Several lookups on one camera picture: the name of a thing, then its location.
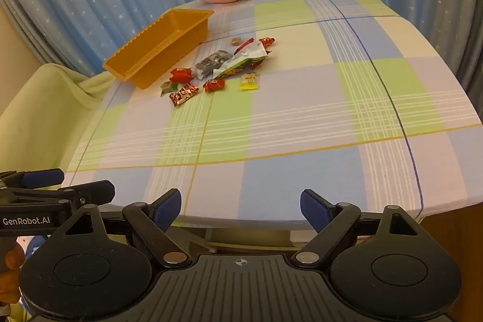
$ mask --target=table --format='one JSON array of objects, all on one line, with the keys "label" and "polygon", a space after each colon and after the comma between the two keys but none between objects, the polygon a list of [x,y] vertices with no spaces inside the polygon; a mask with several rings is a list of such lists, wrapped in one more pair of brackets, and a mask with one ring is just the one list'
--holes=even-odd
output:
[{"label": "table", "polygon": [[380,0],[242,0],[212,5],[191,67],[232,37],[274,37],[260,89],[200,93],[173,108],[115,83],[87,129],[64,185],[109,179],[113,204],[170,188],[180,221],[302,230],[311,188],[363,211],[397,204],[413,217],[483,201],[483,127],[438,53]]}]

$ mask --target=wooden floor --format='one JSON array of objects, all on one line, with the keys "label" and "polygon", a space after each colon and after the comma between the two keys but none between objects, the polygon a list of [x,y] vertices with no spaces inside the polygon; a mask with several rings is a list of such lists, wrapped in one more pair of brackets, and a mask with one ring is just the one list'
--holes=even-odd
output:
[{"label": "wooden floor", "polygon": [[463,286],[450,315],[456,322],[483,321],[483,204],[427,217],[422,226],[461,269]]}]

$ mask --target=human hand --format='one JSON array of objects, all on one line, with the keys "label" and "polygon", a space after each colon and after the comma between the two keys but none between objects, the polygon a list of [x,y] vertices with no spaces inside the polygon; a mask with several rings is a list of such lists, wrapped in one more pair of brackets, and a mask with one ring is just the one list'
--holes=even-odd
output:
[{"label": "human hand", "polygon": [[8,271],[0,273],[0,302],[15,304],[20,299],[18,276],[20,266],[25,262],[25,253],[20,244],[5,254],[5,265]]}]

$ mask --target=plastic basket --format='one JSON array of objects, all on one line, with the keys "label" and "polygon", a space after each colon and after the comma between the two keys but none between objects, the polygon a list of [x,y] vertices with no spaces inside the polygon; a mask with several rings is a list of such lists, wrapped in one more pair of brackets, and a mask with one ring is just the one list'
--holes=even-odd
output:
[{"label": "plastic basket", "polygon": [[212,10],[168,10],[119,48],[103,67],[120,81],[146,89],[207,39],[212,14]]}]

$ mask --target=metal screw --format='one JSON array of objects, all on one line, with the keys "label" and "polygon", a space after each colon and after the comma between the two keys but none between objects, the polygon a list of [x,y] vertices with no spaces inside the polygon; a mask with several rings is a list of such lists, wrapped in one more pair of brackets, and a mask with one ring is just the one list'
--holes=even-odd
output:
[{"label": "metal screw", "polygon": [[172,251],[164,254],[163,259],[167,263],[181,263],[188,259],[185,253],[179,251]]},{"label": "metal screw", "polygon": [[300,263],[315,263],[319,260],[319,256],[315,252],[304,251],[295,256]]}]

